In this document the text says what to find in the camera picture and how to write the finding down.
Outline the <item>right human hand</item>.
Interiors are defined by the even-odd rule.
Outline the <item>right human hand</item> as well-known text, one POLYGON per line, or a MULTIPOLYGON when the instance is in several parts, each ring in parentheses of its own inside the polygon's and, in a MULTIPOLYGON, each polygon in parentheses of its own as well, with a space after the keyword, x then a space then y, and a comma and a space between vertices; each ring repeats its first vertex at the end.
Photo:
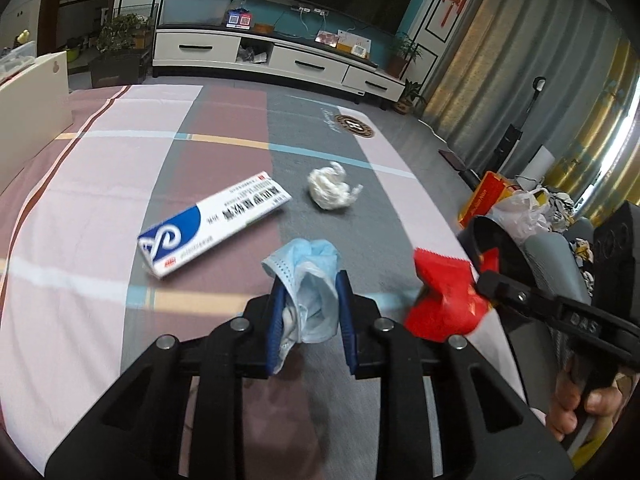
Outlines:
POLYGON ((578 423, 576 410, 582 406, 585 412, 594 418, 587 440, 607 436, 617 417, 620 416, 624 404, 623 393, 616 386, 593 390, 585 402, 582 402, 582 392, 570 379, 570 364, 566 364, 556 378, 555 390, 546 417, 546 427, 555 440, 561 442, 576 430, 578 423))

